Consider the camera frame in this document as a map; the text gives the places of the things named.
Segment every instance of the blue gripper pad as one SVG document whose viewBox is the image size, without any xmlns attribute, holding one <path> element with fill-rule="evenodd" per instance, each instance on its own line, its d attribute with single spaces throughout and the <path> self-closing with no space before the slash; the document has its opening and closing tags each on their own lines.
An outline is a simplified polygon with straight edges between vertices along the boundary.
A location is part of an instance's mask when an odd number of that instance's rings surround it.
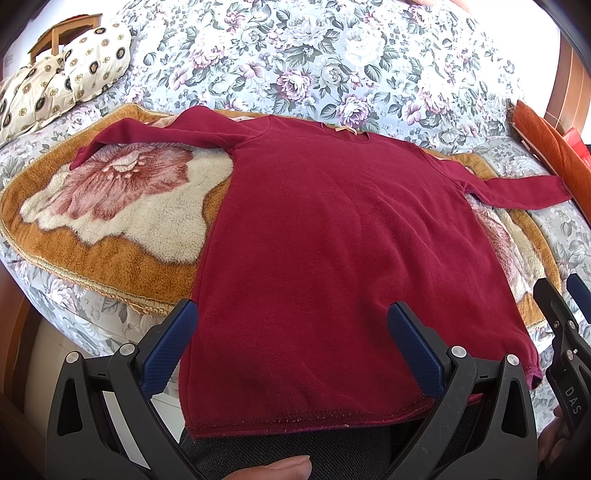
<svg viewBox="0 0 591 480">
<path fill-rule="evenodd" d="M 566 289 L 579 306 L 581 313 L 588 323 L 591 323 L 591 292 L 576 273 L 566 279 Z"/>
<path fill-rule="evenodd" d="M 197 305 L 188 301 L 145 360 L 140 388 L 146 398 L 164 391 L 197 328 L 198 318 Z"/>
<path fill-rule="evenodd" d="M 387 323 L 390 335 L 421 391 L 438 400 L 445 390 L 443 365 L 400 306 L 390 305 Z"/>
</svg>

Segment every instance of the finger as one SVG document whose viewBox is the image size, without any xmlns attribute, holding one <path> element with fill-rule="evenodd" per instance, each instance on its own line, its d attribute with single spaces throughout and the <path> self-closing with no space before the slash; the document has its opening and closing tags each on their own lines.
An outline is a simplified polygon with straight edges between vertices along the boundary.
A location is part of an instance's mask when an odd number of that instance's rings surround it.
<svg viewBox="0 0 591 480">
<path fill-rule="evenodd" d="M 550 455 L 548 456 L 548 463 L 549 464 L 554 463 L 554 461 L 562 453 L 562 450 L 564 450 L 564 447 L 566 447 L 566 444 L 568 442 L 569 441 L 567 439 L 560 439 L 558 442 L 556 442 L 556 445 L 554 445 L 554 448 L 552 448 L 552 451 L 550 452 Z"/>
<path fill-rule="evenodd" d="M 308 480 L 312 463 L 307 455 L 286 458 L 266 466 L 245 468 L 223 480 Z"/>
<path fill-rule="evenodd" d="M 546 459 L 550 450 L 556 442 L 556 435 L 562 425 L 562 419 L 556 418 L 552 420 L 548 426 L 540 433 L 538 438 L 538 462 Z"/>
</svg>

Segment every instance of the red shirt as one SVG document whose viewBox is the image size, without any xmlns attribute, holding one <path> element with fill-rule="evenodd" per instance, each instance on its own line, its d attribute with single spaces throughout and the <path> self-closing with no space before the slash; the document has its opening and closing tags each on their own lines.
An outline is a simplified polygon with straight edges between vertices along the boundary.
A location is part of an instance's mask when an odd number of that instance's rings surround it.
<svg viewBox="0 0 591 480">
<path fill-rule="evenodd" d="M 448 345 L 514 353 L 539 382 L 536 348 L 465 194 L 539 209 L 571 198 L 559 177 L 482 181 L 392 138 L 275 116 L 234 122 L 202 107 L 166 128 L 113 124 L 73 167 L 102 144 L 131 142 L 222 147 L 234 160 L 181 362 L 192 436 L 380 425 L 428 409 L 386 326 L 400 300 Z"/>
</svg>

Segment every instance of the silver screw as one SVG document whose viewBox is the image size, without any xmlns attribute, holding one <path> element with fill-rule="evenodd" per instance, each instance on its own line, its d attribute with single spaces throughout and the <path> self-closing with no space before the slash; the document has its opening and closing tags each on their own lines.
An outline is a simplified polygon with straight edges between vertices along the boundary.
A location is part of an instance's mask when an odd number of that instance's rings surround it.
<svg viewBox="0 0 591 480">
<path fill-rule="evenodd" d="M 458 358 L 464 358 L 467 355 L 467 352 L 464 347 L 456 345 L 452 347 L 452 355 Z"/>
<path fill-rule="evenodd" d="M 69 364 L 73 364 L 79 358 L 80 354 L 78 352 L 70 352 L 66 356 L 66 362 L 68 362 Z"/>
<path fill-rule="evenodd" d="M 121 355 L 131 355 L 135 351 L 135 345 L 133 343 L 126 343 L 119 349 Z"/>
<path fill-rule="evenodd" d="M 512 353 L 510 353 L 509 355 L 507 355 L 507 361 L 511 364 L 511 365 L 519 365 L 519 359 L 517 358 L 516 355 L 513 355 Z"/>
</svg>

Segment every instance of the orange cushion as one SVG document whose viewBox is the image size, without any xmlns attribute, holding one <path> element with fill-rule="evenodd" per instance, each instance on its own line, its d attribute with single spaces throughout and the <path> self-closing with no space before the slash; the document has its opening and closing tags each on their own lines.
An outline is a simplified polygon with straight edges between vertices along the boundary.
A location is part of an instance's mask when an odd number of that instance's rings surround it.
<svg viewBox="0 0 591 480">
<path fill-rule="evenodd" d="M 562 177 L 589 223 L 591 168 L 555 128 L 520 100 L 513 114 L 513 127 L 546 168 Z"/>
</svg>

